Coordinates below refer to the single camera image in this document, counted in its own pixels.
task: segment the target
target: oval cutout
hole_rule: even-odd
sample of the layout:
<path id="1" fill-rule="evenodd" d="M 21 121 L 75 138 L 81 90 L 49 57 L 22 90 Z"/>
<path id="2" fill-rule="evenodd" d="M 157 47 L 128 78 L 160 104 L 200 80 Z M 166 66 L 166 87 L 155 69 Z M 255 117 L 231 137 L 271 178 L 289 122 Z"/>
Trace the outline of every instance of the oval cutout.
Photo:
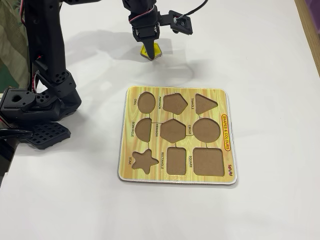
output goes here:
<path id="1" fill-rule="evenodd" d="M 138 109 L 143 114 L 150 114 L 156 106 L 156 99 L 150 92 L 145 91 L 139 96 Z"/>

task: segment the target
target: green fabric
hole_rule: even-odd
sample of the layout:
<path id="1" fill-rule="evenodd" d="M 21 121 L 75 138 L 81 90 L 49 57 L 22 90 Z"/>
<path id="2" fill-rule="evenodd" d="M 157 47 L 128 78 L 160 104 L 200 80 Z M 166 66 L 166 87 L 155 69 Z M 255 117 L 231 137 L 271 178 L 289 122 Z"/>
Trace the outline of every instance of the green fabric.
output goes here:
<path id="1" fill-rule="evenodd" d="M 0 93 L 3 93 L 7 87 L 18 88 L 19 84 L 11 76 L 7 66 L 0 59 Z"/>
<path id="2" fill-rule="evenodd" d="M 0 93 L 29 83 L 28 40 L 19 11 L 20 0 L 0 0 Z"/>

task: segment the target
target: triangle cutout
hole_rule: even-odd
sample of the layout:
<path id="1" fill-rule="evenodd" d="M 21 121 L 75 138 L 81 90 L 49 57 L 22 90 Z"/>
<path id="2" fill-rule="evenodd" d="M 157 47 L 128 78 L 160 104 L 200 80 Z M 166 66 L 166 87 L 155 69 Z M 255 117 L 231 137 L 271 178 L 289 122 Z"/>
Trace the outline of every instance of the triangle cutout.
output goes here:
<path id="1" fill-rule="evenodd" d="M 214 109 L 218 107 L 218 103 L 215 101 L 202 96 L 200 94 L 195 95 L 195 113 L 200 115 L 203 114 L 206 111 L 209 111 L 211 109 Z"/>

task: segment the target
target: yellow pentagon block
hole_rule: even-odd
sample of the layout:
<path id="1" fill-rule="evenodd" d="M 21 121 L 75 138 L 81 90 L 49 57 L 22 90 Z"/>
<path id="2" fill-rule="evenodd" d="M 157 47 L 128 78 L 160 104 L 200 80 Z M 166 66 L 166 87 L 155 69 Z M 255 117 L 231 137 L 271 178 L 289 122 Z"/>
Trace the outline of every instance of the yellow pentagon block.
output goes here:
<path id="1" fill-rule="evenodd" d="M 152 61 L 152 59 L 147 54 L 145 45 L 142 45 L 140 54 L 141 54 L 142 57 L 145 57 L 145 58 L 149 59 L 150 61 Z M 162 55 L 162 51 L 161 51 L 158 43 L 154 43 L 154 59 L 153 60 L 155 60 L 156 58 L 160 57 L 161 55 Z"/>

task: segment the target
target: red wire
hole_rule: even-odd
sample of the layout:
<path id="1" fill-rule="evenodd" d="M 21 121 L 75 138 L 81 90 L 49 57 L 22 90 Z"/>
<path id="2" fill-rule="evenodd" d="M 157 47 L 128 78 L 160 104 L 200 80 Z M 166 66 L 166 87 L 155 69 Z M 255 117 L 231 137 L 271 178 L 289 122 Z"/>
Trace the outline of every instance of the red wire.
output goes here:
<path id="1" fill-rule="evenodd" d="M 137 19 L 137 18 L 140 18 L 140 17 L 143 16 L 143 15 L 146 15 L 146 14 L 150 13 L 154 8 L 155 8 L 155 6 L 153 6 L 150 10 L 148 10 L 148 11 L 146 11 L 146 12 L 144 12 L 144 13 L 138 15 L 138 16 L 135 16 L 134 18 L 132 18 L 132 19 L 129 20 L 129 23 L 131 23 L 133 20 L 135 20 L 135 19 Z"/>
<path id="2" fill-rule="evenodd" d="M 34 73 L 33 76 L 32 76 L 32 90 L 33 90 L 33 92 L 36 94 L 36 93 L 37 93 L 37 90 L 36 90 L 36 80 L 35 80 L 35 76 L 36 76 L 36 74 Z"/>
<path id="3" fill-rule="evenodd" d="M 21 3 L 20 3 L 20 11 L 19 11 L 19 14 L 20 16 L 22 17 L 22 6 L 24 5 L 24 0 L 21 0 Z"/>
<path id="4" fill-rule="evenodd" d="M 9 128 L 9 126 L 1 119 L 1 117 L 0 117 L 0 122 L 3 123 L 4 125 L 6 125 Z"/>

